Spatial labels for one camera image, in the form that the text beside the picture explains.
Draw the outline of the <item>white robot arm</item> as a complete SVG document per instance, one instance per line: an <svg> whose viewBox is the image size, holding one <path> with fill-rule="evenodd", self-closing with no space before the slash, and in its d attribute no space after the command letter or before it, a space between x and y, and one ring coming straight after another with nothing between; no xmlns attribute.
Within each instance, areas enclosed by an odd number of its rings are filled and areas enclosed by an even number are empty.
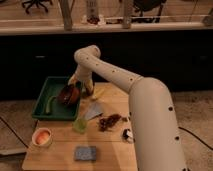
<svg viewBox="0 0 213 171"><path fill-rule="evenodd" d="M100 59L90 45L74 53L77 68L69 79L90 83L98 74L129 95L129 112L138 171L187 171L172 97L160 80L144 77Z"/></svg>

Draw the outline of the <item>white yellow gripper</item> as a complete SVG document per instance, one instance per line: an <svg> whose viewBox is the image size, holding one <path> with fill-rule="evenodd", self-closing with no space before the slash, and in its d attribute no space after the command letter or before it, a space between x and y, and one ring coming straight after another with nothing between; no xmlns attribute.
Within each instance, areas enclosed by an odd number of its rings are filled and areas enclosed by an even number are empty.
<svg viewBox="0 0 213 171"><path fill-rule="evenodd" d="M92 82L92 71L87 67L78 65L74 75L68 80L68 85L76 84L78 81L85 84L86 93L91 96L94 93L94 84Z"/></svg>

